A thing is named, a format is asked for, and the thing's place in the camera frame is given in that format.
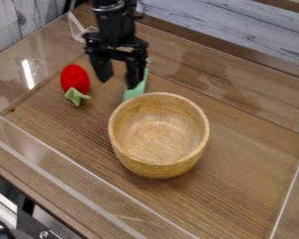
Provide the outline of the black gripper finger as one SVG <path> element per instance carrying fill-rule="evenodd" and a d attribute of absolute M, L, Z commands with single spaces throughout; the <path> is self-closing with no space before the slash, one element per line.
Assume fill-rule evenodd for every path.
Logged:
<path fill-rule="evenodd" d="M 104 83 L 113 76 L 112 62 L 108 56 L 96 50 L 86 52 L 98 81 Z"/>
<path fill-rule="evenodd" d="M 128 52 L 125 55 L 125 84 L 126 89 L 133 90 L 143 81 L 147 67 L 147 55 Z"/>

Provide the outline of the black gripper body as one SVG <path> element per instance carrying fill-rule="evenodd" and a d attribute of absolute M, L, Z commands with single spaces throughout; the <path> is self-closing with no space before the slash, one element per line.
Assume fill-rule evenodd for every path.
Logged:
<path fill-rule="evenodd" d="M 93 63 L 144 62 L 148 43 L 136 36 L 137 0 L 90 0 L 97 32 L 84 34 L 85 53 Z"/>

